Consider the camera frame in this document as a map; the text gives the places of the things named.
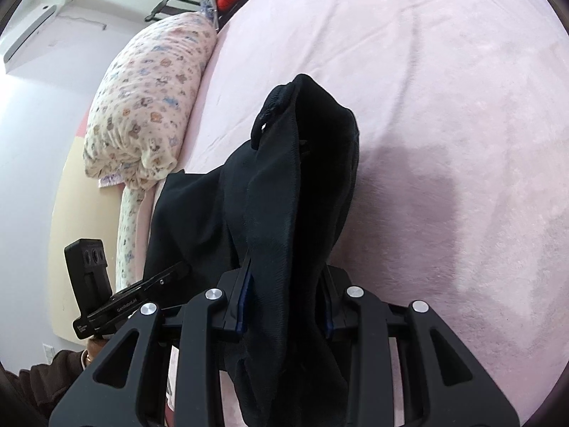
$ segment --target pink blanket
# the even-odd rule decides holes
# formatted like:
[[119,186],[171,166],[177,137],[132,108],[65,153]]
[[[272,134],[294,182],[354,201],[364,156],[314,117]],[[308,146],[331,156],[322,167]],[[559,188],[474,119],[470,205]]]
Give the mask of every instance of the pink blanket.
[[223,164],[299,72],[361,132],[331,264],[384,301],[429,302],[527,420],[569,359],[569,38],[551,6],[251,0],[220,33],[183,168]]

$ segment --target black cloth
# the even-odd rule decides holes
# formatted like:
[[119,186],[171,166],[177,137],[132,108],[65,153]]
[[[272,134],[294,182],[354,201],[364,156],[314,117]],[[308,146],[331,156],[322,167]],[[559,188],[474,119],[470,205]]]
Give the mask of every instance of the black cloth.
[[51,364],[23,369],[18,376],[0,364],[0,425],[47,427],[53,408],[83,372],[82,353],[62,350]]
[[315,321],[318,278],[340,235],[358,164],[358,129],[312,78],[277,86],[251,140],[205,175],[173,174],[156,204],[144,279],[191,267],[187,302],[251,258],[248,330],[220,348],[250,427],[343,425],[348,384]]

